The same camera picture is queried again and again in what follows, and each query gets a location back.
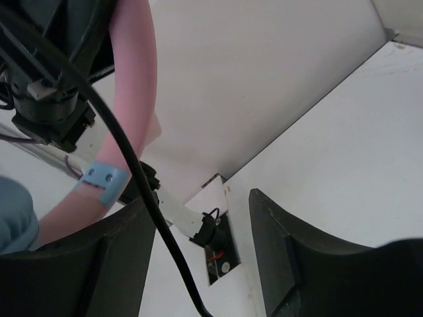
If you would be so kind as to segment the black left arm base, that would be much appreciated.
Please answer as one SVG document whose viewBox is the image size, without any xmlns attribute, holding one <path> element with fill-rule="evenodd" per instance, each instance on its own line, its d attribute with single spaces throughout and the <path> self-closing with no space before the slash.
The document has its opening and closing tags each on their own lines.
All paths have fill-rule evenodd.
<svg viewBox="0 0 423 317">
<path fill-rule="evenodd" d="M 215 252 L 211 249 L 205 250 L 206 268 L 208 274 L 208 285 L 211 286 L 240 264 L 239 253 L 235 244 L 229 212 L 219 216 L 217 228 L 227 237 L 224 249 Z"/>
</svg>

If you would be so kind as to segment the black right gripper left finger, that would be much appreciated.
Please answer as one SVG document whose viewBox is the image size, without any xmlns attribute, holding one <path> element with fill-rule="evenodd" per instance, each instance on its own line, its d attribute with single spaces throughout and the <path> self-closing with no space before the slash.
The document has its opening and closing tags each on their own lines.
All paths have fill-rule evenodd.
<svg viewBox="0 0 423 317">
<path fill-rule="evenodd" d="M 35 251 L 1 256 L 1 315 L 138 316 L 154 236 L 137 199 Z"/>
</svg>

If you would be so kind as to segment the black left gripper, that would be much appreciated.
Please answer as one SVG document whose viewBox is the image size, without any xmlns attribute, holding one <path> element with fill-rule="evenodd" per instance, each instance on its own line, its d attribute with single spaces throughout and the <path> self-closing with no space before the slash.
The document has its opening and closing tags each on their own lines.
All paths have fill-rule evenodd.
<svg viewBox="0 0 423 317">
<path fill-rule="evenodd" d="M 93 84 L 114 72 L 108 31 L 115 1 L 2 1 Z M 1 101 L 30 142 L 73 152 L 95 113 L 63 69 L 1 21 Z"/>
</svg>

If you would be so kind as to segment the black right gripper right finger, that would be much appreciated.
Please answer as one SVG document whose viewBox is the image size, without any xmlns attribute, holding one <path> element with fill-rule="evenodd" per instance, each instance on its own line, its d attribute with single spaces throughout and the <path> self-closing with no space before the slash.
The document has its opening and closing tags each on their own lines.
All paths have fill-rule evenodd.
<svg viewBox="0 0 423 317">
<path fill-rule="evenodd" d="M 258 189 L 249 211 L 268 316 L 421 316 L 422 240 L 370 248 L 288 213 Z"/>
</svg>

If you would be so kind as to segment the pink blue cat-ear headphones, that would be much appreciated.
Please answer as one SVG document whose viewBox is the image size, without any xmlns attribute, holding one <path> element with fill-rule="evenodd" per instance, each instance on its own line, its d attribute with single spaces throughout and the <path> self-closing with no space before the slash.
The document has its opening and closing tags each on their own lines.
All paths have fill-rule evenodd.
<svg viewBox="0 0 423 317">
<path fill-rule="evenodd" d="M 59 62 L 109 129 L 86 173 L 41 219 L 29 191 L 17 181 L 1 178 L 1 253 L 10 254 L 35 249 L 101 220 L 128 182 L 141 178 L 139 157 L 159 132 L 154 113 L 157 47 L 149 2 L 119 1 L 110 23 L 116 82 L 114 106 L 109 108 L 67 58 L 19 17 L 1 7 L 1 20 Z"/>
</svg>

